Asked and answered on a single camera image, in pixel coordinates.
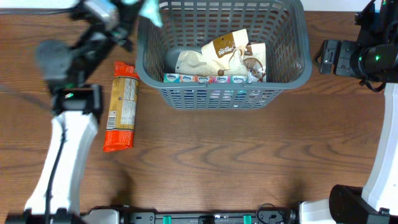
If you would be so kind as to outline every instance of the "gray plastic basket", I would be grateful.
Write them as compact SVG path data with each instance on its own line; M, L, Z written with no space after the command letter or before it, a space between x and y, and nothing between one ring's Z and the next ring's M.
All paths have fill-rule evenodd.
M263 108L310 77L308 33L299 0L160 0L160 9L162 29L140 18L136 69L174 108ZM248 31L250 42L266 43L267 83L163 83L168 52L199 48L240 29Z

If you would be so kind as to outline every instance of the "teal object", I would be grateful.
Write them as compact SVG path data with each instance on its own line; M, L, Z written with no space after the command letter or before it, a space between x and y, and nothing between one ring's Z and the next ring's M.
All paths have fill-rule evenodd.
M243 216L243 224L251 224L251 215Z
M172 224L172 217L163 217L163 224Z

